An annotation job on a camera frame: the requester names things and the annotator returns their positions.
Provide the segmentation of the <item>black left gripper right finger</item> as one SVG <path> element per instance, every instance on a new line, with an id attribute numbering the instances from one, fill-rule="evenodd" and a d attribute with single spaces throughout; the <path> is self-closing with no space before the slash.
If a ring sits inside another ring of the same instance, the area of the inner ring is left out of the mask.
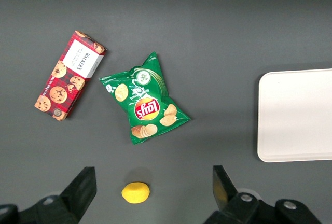
<path id="1" fill-rule="evenodd" d="M 223 166 L 213 166 L 212 177 L 218 210 L 205 223 L 275 223 L 274 208 L 250 193 L 239 192 Z"/>

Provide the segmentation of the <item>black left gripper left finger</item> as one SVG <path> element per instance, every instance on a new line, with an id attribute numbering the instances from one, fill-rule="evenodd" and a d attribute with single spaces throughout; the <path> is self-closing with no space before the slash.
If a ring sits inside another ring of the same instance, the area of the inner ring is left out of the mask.
<path id="1" fill-rule="evenodd" d="M 96 195 L 94 167 L 85 167 L 59 194 L 19 213 L 19 223 L 79 223 Z"/>

